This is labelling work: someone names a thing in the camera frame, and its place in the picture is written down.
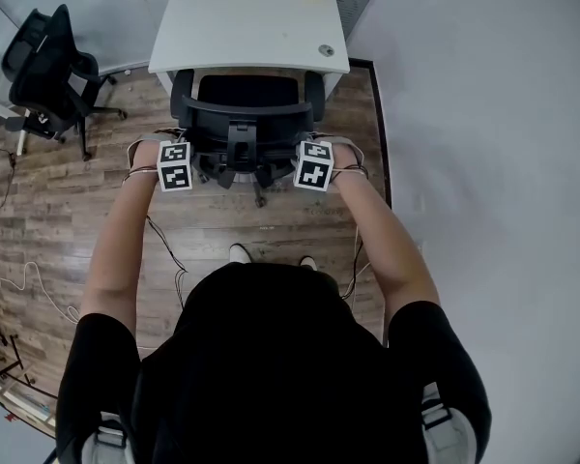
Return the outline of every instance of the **wooden floor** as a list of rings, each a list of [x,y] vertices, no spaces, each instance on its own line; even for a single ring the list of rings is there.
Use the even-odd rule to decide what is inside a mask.
[[[140,134],[176,127],[169,115],[169,98],[155,76],[138,70],[117,78],[116,86],[103,86],[97,104],[124,108],[129,118],[124,122],[114,115],[89,118],[93,159],[81,161],[77,138],[71,134],[64,145],[29,136],[28,154],[17,159],[11,194],[0,211],[0,275],[21,284],[23,264],[37,262],[47,293],[62,310],[79,307],[95,240],[127,173],[127,146]],[[384,194],[367,69],[353,68],[341,79],[325,119],[318,130],[352,138],[365,153],[372,183]],[[0,146],[14,150],[15,144],[15,134],[0,129]],[[0,152],[0,203],[9,172]],[[256,261],[295,264],[305,255],[313,256],[320,269],[338,281],[340,290],[346,290],[355,225],[339,195],[297,189],[291,181],[283,181],[266,196],[268,205],[257,209],[250,185],[225,190],[214,181],[201,185],[197,178],[190,192],[157,190],[150,216],[189,270],[186,293],[227,262],[234,243],[243,244]],[[365,262],[362,256],[359,266]],[[140,346],[159,346],[174,329],[181,311],[174,290],[176,270],[158,236],[147,228],[137,303]],[[23,292],[3,284],[0,330],[18,335],[24,364],[36,363],[32,375],[37,387],[57,393],[75,327],[52,307],[33,272],[29,270]],[[357,291],[355,316],[380,338],[383,303],[369,269],[361,275]],[[307,302],[304,314],[309,314]],[[14,358],[10,348],[0,346],[0,353]],[[48,398],[23,390],[50,405]]]

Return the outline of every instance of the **sneaker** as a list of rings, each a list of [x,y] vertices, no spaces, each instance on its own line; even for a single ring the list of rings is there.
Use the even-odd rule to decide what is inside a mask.
[[[230,246],[230,263],[251,263],[247,250],[240,244]]]
[[[318,267],[316,266],[316,262],[314,261],[314,259],[311,256],[306,256],[305,258],[303,258],[301,260],[301,263],[299,263],[299,266],[310,268],[314,272],[318,271]]]

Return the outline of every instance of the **office chair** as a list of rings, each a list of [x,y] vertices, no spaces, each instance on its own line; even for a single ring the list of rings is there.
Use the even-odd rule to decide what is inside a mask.
[[[297,80],[287,77],[206,75],[197,100],[192,85],[193,69],[179,71],[170,111],[185,129],[181,139],[191,143],[200,181],[215,179],[229,189],[237,174],[252,174],[255,203],[262,208],[261,189],[294,171],[297,145],[324,116],[322,76],[305,74],[305,102],[299,102]]]
[[[62,134],[76,126],[84,161],[91,157],[86,150],[85,118],[91,113],[127,118],[119,108],[95,106],[105,81],[115,84],[116,79],[99,77],[95,57],[77,50],[66,5],[58,7],[52,17],[36,9],[30,13],[5,53],[2,71],[13,83],[10,101],[30,110],[28,117],[8,119],[7,130],[25,130],[63,143]],[[81,94],[70,84],[72,75],[86,81]]]

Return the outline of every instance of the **hand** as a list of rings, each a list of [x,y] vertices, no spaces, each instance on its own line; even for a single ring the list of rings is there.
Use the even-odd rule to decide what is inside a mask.
[[[345,144],[333,144],[333,160],[335,168],[346,168],[348,165],[359,163],[355,152]]]
[[[135,151],[135,156],[133,157],[133,167],[131,170],[142,166],[157,166],[159,146],[160,144],[157,141],[142,141],[139,143]]]

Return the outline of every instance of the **person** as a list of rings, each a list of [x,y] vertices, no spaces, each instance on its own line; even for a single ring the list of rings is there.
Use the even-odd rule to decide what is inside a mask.
[[[140,143],[133,169],[155,165],[158,149]],[[356,163],[346,146],[333,145],[333,155],[337,168]],[[470,422],[479,462],[491,422],[479,374],[416,245],[358,172],[339,172],[334,184],[384,297],[385,346],[312,259],[251,263],[232,246],[231,263],[191,291],[172,337],[141,362],[135,305],[157,181],[127,178],[97,240],[58,398],[61,463],[82,461],[102,412],[119,416],[135,462],[427,462],[422,403],[434,382],[442,403]]]

